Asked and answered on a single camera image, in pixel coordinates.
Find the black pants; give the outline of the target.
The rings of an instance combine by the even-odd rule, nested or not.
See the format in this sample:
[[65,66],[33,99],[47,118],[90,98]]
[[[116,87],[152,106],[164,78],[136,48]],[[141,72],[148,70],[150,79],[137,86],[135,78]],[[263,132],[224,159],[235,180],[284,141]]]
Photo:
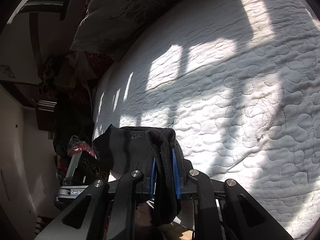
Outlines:
[[155,157],[157,177],[150,217],[156,226],[171,223],[181,210],[172,168],[172,148],[175,142],[176,133],[171,128],[117,128],[113,125],[92,142],[97,158],[107,166],[114,178],[140,170],[144,174],[148,195],[150,165]]

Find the plastic bag with orange items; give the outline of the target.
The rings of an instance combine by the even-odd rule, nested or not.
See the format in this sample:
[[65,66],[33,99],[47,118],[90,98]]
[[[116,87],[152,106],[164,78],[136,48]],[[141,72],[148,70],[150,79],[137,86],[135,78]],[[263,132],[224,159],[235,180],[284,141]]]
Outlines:
[[81,141],[78,136],[73,135],[68,143],[67,154],[72,157],[73,155],[82,151],[86,151],[91,156],[96,158],[93,148],[91,148],[87,142]]

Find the white quilted mattress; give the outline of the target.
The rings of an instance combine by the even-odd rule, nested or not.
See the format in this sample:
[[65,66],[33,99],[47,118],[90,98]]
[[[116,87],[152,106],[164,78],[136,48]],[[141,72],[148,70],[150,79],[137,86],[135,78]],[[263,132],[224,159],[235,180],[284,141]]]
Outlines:
[[94,120],[94,137],[173,128],[193,167],[294,239],[319,219],[319,22],[300,0],[183,1],[107,71]]

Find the grey floral pillow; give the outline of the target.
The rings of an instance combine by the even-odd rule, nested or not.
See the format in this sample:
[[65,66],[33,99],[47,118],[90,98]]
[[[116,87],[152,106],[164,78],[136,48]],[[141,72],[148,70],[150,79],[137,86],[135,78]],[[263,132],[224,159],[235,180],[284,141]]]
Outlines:
[[71,50],[118,60],[137,38],[183,0],[90,0]]

